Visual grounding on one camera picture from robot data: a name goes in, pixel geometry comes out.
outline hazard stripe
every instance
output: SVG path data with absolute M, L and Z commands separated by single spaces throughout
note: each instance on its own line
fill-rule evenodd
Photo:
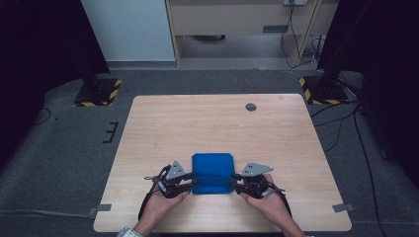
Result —
M 109 96 L 109 100 L 108 101 L 103 101 L 100 103 L 92 103 L 92 102 L 82 102 L 80 104 L 75 104 L 75 107 L 95 107 L 95 106 L 108 106 L 110 105 L 115 97 L 117 96 L 118 90 L 120 89 L 120 86 L 122 84 L 122 80 L 117 80 L 117 82 L 115 83 L 115 86 L 113 88 L 113 91 L 111 93 L 111 95 Z
M 310 90 L 308 90 L 308 87 L 307 87 L 307 84 L 305 83 L 304 78 L 299 78 L 299 85 L 302 88 L 302 92 L 305 95 L 305 99 L 310 105 L 337 105 L 337 104 L 347 102 L 347 100 L 313 100 L 311 98 Z
M 305 99 L 307 100 L 307 102 L 309 104 L 312 104 L 311 93 L 310 93 L 310 90 L 308 90 L 308 87 L 307 87 L 307 84 L 305 83 L 304 78 L 299 78 L 299 85 L 301 86 L 302 91 L 304 92 Z

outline table top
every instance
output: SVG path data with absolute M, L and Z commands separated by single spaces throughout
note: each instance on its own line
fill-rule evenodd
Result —
M 247 104 L 256 110 L 246 110 Z M 230 153 L 236 172 L 248 162 L 272 166 L 303 231 L 347 231 L 347 211 L 298 94 L 138 96 L 94 223 L 98 232 L 132 227 L 151 188 L 144 177 L 177 160 L 192 171 L 196 153 Z M 277 232 L 275 225 L 235 192 L 188 195 L 156 226 L 156 232 Z

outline human hand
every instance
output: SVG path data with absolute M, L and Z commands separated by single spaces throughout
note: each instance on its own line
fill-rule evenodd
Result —
M 153 194 L 144 208 L 144 213 L 133 230 L 142 236 L 148 236 L 156 224 L 177 204 L 182 202 L 189 192 L 183 192 L 176 197 L 166 198 L 156 185 Z
M 271 174 L 264 174 L 266 181 L 274 183 Z M 266 218 L 276 224 L 287 237 L 304 236 L 299 226 L 293 221 L 286 205 L 276 192 L 270 192 L 266 196 L 256 199 L 244 193 L 240 194 L 246 203 L 260 210 Z

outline wall socket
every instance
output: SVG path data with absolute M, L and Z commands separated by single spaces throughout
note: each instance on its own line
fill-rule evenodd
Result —
M 295 6 L 305 6 L 307 5 L 307 0 L 284 0 L 284 5 L 290 6 L 293 2 Z

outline wrist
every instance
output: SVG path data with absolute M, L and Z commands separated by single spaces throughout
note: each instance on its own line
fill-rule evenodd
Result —
M 142 236 L 150 235 L 151 231 L 157 225 L 158 221 L 153 215 L 142 216 L 138 223 L 133 227 L 133 230 Z
M 304 233 L 299 226 L 293 221 L 290 215 L 283 215 L 276 218 L 273 223 L 277 225 L 287 237 L 304 237 Z

